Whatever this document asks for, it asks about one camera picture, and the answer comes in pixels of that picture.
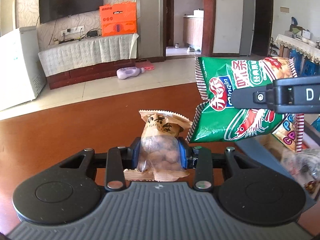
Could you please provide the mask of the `tan peanut snack packet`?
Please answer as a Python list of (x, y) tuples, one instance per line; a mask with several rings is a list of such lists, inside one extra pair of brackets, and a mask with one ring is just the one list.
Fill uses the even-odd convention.
[(182, 167), (178, 136), (191, 128), (185, 116), (163, 110), (140, 110), (145, 126), (140, 137), (138, 164), (124, 170), (129, 181), (172, 182), (189, 173)]

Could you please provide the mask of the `green shrimp chips bag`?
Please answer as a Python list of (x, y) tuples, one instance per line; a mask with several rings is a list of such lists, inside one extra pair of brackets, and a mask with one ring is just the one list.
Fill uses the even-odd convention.
[(294, 153), (302, 150), (304, 115), (274, 109), (277, 81), (297, 77), (292, 59), (197, 56), (195, 77), (203, 102), (196, 107), (187, 142), (239, 141), (272, 134)]

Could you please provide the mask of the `pink white snack packet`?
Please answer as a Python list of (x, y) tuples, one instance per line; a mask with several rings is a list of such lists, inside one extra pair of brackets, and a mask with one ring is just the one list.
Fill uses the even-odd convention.
[(285, 151), (281, 165), (311, 195), (319, 191), (319, 149), (303, 149), (300, 153)]

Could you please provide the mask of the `grey shallow tray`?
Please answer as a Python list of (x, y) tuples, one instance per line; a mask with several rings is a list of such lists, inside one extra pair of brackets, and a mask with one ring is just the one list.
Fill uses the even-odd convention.
[[(289, 178), (294, 179), (287, 169), (280, 163), (282, 153), (291, 150), (285, 147), (273, 135), (268, 134), (256, 138), (245, 139), (237, 142), (236, 146), (238, 146), (238, 148), (240, 148), (240, 150), (250, 158)], [(319, 149), (319, 131), (307, 122), (304, 124), (303, 146), (305, 147), (304, 149)], [(315, 201), (318, 201), (319, 191), (314, 197), (311, 195), (310, 197)]]

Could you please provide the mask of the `blue plastic stool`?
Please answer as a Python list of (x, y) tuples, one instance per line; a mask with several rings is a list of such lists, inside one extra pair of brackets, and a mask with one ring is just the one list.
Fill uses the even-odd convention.
[(293, 59), (298, 76), (319, 76), (319, 64), (312, 62), (298, 51), (290, 51), (290, 59)]

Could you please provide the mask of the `lace covered dining table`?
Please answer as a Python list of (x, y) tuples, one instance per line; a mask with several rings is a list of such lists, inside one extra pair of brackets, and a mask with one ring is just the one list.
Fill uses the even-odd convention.
[(304, 43), (303, 41), (281, 34), (277, 36), (274, 43), (279, 46), (284, 46), (285, 48), (294, 49), (300, 54), (302, 54), (304, 57), (310, 59), (312, 62), (319, 64), (319, 49), (311, 46), (308, 43)]

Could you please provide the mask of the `purple detergent bottle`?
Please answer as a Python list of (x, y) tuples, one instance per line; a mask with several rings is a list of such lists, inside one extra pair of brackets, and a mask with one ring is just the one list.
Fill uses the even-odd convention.
[(130, 77), (136, 77), (139, 76), (140, 74), (144, 73), (145, 69), (144, 68), (138, 68), (138, 67), (125, 67), (125, 68), (120, 68), (116, 71), (117, 77), (120, 80), (125, 80)]

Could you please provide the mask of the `dark red TV cabinet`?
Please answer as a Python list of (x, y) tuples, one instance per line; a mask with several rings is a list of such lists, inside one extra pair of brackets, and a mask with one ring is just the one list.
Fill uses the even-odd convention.
[(117, 75), (116, 72), (119, 68), (134, 67), (135, 62), (135, 59), (119, 60), (68, 70), (47, 77), (47, 82), (50, 89), (57, 89), (77, 83), (113, 77)]

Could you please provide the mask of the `wooden kitchen counter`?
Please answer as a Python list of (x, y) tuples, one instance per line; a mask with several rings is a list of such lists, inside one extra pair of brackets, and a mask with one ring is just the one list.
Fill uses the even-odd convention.
[(192, 15), (183, 16), (183, 42), (201, 51), (203, 38), (204, 10), (194, 10)]

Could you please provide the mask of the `pink floor mat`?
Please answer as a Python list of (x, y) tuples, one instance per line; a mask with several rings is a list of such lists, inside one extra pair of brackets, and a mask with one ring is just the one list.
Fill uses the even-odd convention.
[(145, 71), (154, 70), (154, 65), (149, 60), (136, 61), (136, 67), (143, 68)]

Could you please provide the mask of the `white chest freezer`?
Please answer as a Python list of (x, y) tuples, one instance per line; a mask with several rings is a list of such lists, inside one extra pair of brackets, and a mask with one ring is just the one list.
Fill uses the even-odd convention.
[(32, 101), (46, 85), (35, 26), (1, 36), (1, 110)]

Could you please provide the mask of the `black router box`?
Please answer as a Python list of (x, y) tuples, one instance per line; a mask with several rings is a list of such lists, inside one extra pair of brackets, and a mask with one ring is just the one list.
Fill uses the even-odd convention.
[(87, 37), (98, 37), (99, 35), (100, 34), (98, 30), (90, 30), (86, 34)]

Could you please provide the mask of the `orange gift box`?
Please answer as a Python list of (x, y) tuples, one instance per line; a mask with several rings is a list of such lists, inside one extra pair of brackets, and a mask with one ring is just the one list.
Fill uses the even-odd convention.
[(99, 7), (102, 36), (134, 34), (137, 32), (136, 2), (106, 4)]

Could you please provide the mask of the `dark wooden door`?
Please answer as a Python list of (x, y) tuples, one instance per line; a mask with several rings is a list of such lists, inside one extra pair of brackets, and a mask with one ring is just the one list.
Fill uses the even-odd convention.
[(174, 45), (174, 0), (165, 0), (166, 3), (166, 46), (172, 47)]

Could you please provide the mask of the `white wall power strip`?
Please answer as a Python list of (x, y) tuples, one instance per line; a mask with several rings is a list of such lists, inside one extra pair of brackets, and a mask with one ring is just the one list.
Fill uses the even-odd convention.
[(81, 25), (81, 26), (77, 26), (77, 27), (63, 29), (61, 31), (61, 36), (67, 36), (67, 35), (72, 35), (72, 34), (81, 35), (84, 32), (85, 32), (85, 26)]

